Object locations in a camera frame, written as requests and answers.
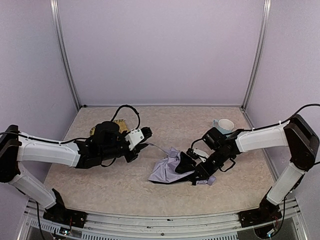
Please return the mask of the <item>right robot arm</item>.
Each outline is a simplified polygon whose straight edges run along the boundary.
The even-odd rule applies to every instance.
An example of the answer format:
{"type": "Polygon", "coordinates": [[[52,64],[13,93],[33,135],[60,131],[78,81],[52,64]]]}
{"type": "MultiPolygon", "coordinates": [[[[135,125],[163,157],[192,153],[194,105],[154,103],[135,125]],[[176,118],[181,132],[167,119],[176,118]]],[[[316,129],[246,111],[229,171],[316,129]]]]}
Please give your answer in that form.
{"type": "Polygon", "coordinates": [[[190,147],[187,154],[201,162],[195,167],[195,177],[204,180],[222,170],[225,162],[234,161],[244,153],[256,150],[284,149],[289,154],[288,165],[266,194],[266,201],[279,205],[315,164],[320,148],[320,138],[300,114],[276,124],[255,129],[237,129],[222,133],[216,127],[200,138],[213,152],[190,147]]]}

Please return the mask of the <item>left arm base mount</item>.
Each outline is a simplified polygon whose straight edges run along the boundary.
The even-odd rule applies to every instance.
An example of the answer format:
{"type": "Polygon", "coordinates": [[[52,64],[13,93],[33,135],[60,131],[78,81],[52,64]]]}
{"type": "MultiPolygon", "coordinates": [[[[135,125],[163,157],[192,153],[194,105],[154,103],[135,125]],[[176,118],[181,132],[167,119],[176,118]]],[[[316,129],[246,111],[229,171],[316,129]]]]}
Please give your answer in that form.
{"type": "Polygon", "coordinates": [[[69,227],[83,228],[87,215],[84,211],[53,206],[45,210],[43,218],[69,227]]]}

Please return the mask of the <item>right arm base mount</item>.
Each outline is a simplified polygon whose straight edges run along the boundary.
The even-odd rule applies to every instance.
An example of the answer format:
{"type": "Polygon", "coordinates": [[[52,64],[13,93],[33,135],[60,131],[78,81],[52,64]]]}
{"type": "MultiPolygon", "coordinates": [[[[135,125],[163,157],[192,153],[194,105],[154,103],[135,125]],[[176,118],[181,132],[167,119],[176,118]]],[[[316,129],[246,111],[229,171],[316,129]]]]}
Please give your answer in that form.
{"type": "Polygon", "coordinates": [[[283,217],[279,205],[273,204],[240,211],[238,216],[242,228],[268,223],[283,217]]]}

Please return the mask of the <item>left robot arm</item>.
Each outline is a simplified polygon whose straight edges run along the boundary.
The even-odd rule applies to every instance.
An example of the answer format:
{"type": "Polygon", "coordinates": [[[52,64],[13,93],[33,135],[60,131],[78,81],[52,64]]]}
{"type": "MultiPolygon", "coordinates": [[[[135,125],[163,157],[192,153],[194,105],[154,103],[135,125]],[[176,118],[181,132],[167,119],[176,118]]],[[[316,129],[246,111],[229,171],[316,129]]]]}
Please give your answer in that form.
{"type": "Polygon", "coordinates": [[[94,127],[90,137],[56,141],[36,138],[19,131],[17,125],[10,125],[0,134],[0,181],[14,186],[46,210],[63,209],[60,194],[46,188],[23,162],[59,164],[75,169],[90,169],[121,157],[130,163],[147,147],[145,141],[151,136],[149,127],[121,131],[117,123],[104,121],[94,127]]]}

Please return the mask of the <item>lilac folding umbrella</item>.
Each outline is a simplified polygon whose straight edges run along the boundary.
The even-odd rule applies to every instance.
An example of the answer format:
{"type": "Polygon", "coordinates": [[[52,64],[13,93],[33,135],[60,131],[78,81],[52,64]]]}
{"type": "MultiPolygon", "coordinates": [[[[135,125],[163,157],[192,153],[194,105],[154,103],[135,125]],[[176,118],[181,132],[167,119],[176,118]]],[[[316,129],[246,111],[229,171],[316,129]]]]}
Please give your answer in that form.
{"type": "Polygon", "coordinates": [[[183,182],[191,182],[192,185],[213,185],[216,177],[201,177],[196,173],[197,162],[186,153],[171,147],[161,148],[153,143],[150,146],[160,149],[166,154],[165,158],[158,160],[148,181],[154,184],[172,185],[183,182]]]}

